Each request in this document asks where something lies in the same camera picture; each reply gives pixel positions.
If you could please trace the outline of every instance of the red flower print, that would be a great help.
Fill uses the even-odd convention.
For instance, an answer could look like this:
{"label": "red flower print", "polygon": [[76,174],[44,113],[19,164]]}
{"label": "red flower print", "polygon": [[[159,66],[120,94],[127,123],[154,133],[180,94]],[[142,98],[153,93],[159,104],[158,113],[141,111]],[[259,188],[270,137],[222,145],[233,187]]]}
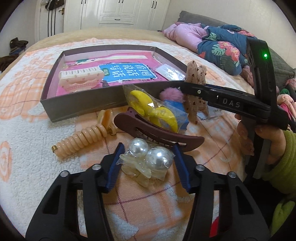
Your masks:
{"label": "red flower print", "polygon": [[225,41],[218,41],[218,44],[220,45],[220,49],[228,49],[228,48],[233,48],[231,43],[225,42]]}
{"label": "red flower print", "polygon": [[198,54],[197,56],[198,56],[198,57],[201,57],[201,58],[205,58],[205,51],[202,52],[201,54]]}
{"label": "red flower print", "polygon": [[250,33],[250,32],[247,31],[247,30],[241,30],[241,31],[238,31],[237,33],[238,33],[238,34],[245,35],[245,36],[255,37],[254,34]]}
{"label": "red flower print", "polygon": [[235,47],[226,49],[225,54],[227,56],[231,56],[233,61],[239,60],[239,50]]}

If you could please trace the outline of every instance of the door handle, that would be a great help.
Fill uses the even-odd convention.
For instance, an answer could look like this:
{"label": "door handle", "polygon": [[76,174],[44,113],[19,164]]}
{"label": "door handle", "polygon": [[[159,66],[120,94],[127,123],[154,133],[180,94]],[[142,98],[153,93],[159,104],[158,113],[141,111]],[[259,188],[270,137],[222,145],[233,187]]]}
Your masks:
{"label": "door handle", "polygon": [[60,10],[59,12],[62,12],[62,15],[64,15],[64,13],[65,13],[65,8],[63,7],[62,10]]}

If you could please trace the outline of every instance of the blue floral blanket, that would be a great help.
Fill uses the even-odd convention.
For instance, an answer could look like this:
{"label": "blue floral blanket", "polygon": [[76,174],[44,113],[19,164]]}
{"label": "blue floral blanket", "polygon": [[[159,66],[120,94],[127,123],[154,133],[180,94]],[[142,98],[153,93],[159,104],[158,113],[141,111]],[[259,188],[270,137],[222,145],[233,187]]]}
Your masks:
{"label": "blue floral blanket", "polygon": [[236,25],[209,26],[207,35],[197,46],[199,57],[215,64],[230,75],[238,75],[248,64],[246,59],[247,37],[255,36]]}

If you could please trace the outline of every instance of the pile of clothes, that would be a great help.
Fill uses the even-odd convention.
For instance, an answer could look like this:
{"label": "pile of clothes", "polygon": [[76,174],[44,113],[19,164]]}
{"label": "pile of clothes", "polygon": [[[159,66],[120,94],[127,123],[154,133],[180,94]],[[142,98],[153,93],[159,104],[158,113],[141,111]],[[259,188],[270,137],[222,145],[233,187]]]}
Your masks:
{"label": "pile of clothes", "polygon": [[0,58],[0,72],[3,72],[14,60],[18,58],[26,50],[28,41],[12,39],[9,43],[10,52],[9,56]]}

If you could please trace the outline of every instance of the bag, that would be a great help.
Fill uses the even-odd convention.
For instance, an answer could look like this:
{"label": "bag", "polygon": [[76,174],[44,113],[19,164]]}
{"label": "bag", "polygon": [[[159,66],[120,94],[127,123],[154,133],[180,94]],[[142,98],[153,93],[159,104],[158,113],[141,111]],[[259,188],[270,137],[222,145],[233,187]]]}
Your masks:
{"label": "bag", "polygon": [[45,5],[45,8],[48,11],[51,11],[55,8],[61,7],[65,4],[65,0],[49,0],[48,4]]}

